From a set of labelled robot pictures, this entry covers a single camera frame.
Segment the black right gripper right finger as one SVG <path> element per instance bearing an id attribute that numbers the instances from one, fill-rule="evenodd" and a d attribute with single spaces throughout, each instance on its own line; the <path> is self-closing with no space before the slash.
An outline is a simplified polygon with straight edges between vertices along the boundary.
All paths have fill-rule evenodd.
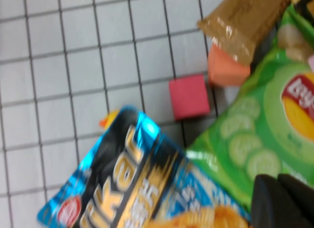
<path id="1" fill-rule="evenodd" d="M 279 182 L 304 213 L 314 212 L 314 190 L 289 174 L 279 174 Z"/>

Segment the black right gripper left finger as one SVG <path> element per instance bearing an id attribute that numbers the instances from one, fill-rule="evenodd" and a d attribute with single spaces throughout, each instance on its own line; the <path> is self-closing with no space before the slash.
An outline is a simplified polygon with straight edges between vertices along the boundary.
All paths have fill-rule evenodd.
<path id="1" fill-rule="evenodd" d="M 252 226 L 255 228 L 312 228 L 314 213 L 304 213 L 288 191 L 274 178 L 256 176 L 252 196 Z"/>

